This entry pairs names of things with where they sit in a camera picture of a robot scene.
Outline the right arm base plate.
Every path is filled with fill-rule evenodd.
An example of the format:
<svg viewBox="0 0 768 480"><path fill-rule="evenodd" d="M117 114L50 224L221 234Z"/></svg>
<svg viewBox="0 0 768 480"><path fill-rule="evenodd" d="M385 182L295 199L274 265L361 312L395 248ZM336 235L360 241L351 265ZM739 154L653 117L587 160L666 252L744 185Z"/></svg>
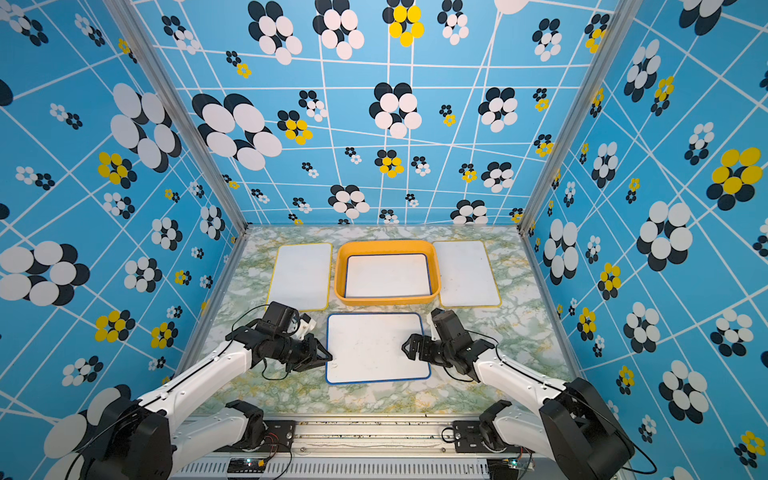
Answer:
<svg viewBox="0 0 768 480"><path fill-rule="evenodd" d="M528 454L529 450L519 445L503 444L500 440L485 438L478 420L455 420L449 430L451 443L457 453L463 454Z"/></svg>

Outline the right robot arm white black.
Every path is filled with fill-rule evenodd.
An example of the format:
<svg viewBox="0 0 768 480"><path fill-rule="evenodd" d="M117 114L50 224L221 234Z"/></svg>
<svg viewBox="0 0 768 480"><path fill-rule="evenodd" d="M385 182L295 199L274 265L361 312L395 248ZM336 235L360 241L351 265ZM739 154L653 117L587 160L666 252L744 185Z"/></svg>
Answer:
<svg viewBox="0 0 768 480"><path fill-rule="evenodd" d="M499 401L489 407L481 422L494 450L523 446L553 460L568 479L610 479L636 453L607 403L583 378L550 378L503 359L493 343L464 334L437 341L412 334L401 350L410 360L452 367L538 416L533 428L524 429L512 403Z"/></svg>

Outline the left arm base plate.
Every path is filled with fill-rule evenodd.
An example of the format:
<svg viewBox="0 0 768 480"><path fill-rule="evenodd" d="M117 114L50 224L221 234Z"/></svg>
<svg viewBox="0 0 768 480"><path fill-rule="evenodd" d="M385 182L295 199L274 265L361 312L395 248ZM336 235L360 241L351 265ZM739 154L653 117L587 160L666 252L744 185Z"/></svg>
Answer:
<svg viewBox="0 0 768 480"><path fill-rule="evenodd" d="M223 446L216 452L287 452L293 444L296 426L294 420L267 419L261 422L261 427L247 426L243 436L234 445Z"/></svg>

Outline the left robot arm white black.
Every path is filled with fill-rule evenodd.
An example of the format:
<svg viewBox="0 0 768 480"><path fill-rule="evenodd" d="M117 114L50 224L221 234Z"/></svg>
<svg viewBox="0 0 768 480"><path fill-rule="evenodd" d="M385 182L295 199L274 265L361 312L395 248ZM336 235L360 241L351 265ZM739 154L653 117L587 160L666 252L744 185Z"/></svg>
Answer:
<svg viewBox="0 0 768 480"><path fill-rule="evenodd" d="M188 417L231 380L266 359L287 372L326 365L332 354L311 333L303 339L240 327L205 359L135 400L118 398L103 410L94 436L80 446L65 476L71 479L167 479L222 447L255 450L267 436L264 413L231 401L193 423Z"/></svg>

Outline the blue framed whiteboard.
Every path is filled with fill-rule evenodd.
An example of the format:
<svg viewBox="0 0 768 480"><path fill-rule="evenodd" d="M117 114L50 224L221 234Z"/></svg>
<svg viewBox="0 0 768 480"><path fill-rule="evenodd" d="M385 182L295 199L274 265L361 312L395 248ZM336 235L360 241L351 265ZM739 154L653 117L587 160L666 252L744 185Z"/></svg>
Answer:
<svg viewBox="0 0 768 480"><path fill-rule="evenodd" d="M326 365L330 385L426 380L429 364L410 360L402 344L423 334L415 312L334 313L327 318Z"/></svg>
<svg viewBox="0 0 768 480"><path fill-rule="evenodd" d="M353 255L346 266L346 298L411 298L433 293L424 254Z"/></svg>

